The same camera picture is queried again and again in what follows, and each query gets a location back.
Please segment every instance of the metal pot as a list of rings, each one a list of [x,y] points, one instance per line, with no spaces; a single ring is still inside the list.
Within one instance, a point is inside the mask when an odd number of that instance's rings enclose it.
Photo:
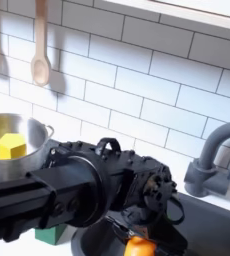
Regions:
[[[29,171],[40,169],[48,153],[45,145],[53,135],[54,129],[33,118],[17,114],[0,114],[0,139],[6,133],[24,135],[27,155],[11,160],[0,160],[0,182],[18,179]]]

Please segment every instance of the black sink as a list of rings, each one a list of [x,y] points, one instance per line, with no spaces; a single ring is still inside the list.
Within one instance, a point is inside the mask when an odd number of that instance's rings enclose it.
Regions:
[[[186,256],[230,256],[230,211],[184,194],[179,197],[186,219],[177,229],[189,242]],[[169,205],[169,217],[176,218],[177,214],[177,209]],[[72,239],[73,255],[122,256],[124,246],[109,225],[100,222],[78,230]]]

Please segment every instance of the gray faucet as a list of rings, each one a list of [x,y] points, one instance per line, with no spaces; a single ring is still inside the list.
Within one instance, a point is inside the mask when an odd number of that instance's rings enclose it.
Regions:
[[[186,191],[195,197],[210,192],[226,195],[230,185],[230,170],[224,173],[214,165],[218,149],[230,138],[230,123],[216,129],[207,139],[200,158],[189,164],[184,178]]]

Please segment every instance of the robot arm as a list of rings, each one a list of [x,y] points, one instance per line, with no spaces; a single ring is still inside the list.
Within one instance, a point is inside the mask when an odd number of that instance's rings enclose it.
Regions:
[[[0,239],[10,242],[31,228],[61,223],[88,227],[106,218],[123,241],[140,236],[166,253],[157,255],[180,256],[187,241],[166,217],[167,202],[179,204],[176,192],[167,166],[121,151],[115,139],[97,146],[60,144],[43,169],[0,183]]]

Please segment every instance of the wooden spoon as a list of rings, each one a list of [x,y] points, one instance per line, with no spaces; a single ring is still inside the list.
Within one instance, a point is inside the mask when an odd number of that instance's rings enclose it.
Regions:
[[[45,86],[49,81],[50,62],[47,57],[47,2],[36,2],[36,54],[31,63],[31,72],[37,85]]]

